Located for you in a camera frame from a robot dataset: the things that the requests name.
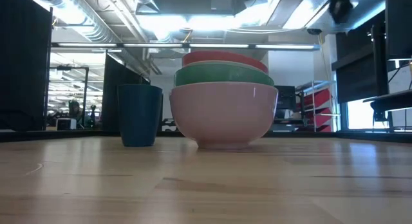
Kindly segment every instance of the red bowl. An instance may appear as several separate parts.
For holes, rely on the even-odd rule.
[[[237,53],[225,51],[195,51],[186,54],[182,59],[183,66],[200,61],[231,61],[248,64],[268,73],[268,68],[258,60]]]

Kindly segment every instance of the black panel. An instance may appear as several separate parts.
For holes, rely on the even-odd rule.
[[[0,0],[0,129],[42,130],[51,16],[32,0]]]
[[[336,34],[336,47],[337,47],[337,59],[340,60],[343,57],[360,50],[366,45],[372,45],[371,37],[368,33],[371,32],[371,28],[374,24],[383,23],[385,21],[385,12],[381,12],[366,23],[362,24],[355,30],[346,33]]]
[[[338,103],[377,96],[373,43],[368,34],[373,25],[383,24],[381,12],[356,30],[336,35],[338,61],[332,64],[337,73]],[[388,71],[395,69],[388,62]]]
[[[412,0],[386,0],[388,59],[410,59],[412,55]]]
[[[373,55],[369,55],[336,71],[338,103],[377,95],[373,66]]]
[[[122,84],[150,84],[150,82],[106,55],[101,117],[104,131],[119,132],[117,87]]]

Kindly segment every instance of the wooden tabletop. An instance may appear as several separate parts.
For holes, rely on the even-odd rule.
[[[412,145],[264,138],[0,144],[0,223],[412,223]]]

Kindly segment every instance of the black partition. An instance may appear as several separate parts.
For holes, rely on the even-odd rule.
[[[383,25],[385,11],[376,15],[355,30],[336,35],[337,62],[332,70],[337,74],[338,103],[377,96],[372,26]],[[388,71],[395,69],[394,62],[386,65]]]
[[[32,0],[0,0],[0,129],[44,128],[51,14]]]
[[[103,131],[119,132],[117,87],[122,84],[150,84],[150,82],[117,62],[110,55],[106,55],[101,116]]]

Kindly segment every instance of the metal shelving rack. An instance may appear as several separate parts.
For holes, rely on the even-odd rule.
[[[313,80],[311,82],[308,82],[306,84],[300,85],[296,87],[296,93],[299,94],[299,97],[301,99],[301,116],[302,119],[304,120],[305,117],[305,112],[312,110],[313,116],[314,116],[314,132],[316,132],[316,116],[331,116],[331,117],[337,117],[340,116],[341,114],[337,113],[332,113],[332,114],[316,114],[316,106],[315,106],[315,91],[320,91],[324,89],[326,86],[328,87],[329,91],[331,91],[330,86],[334,84],[335,81],[330,81],[330,80]],[[309,94],[312,92],[312,105],[308,105],[307,107],[312,107],[311,109],[305,109],[305,104],[304,104],[304,97],[305,95]],[[334,103],[333,101],[331,102],[332,105],[332,112],[335,112],[334,109]]]

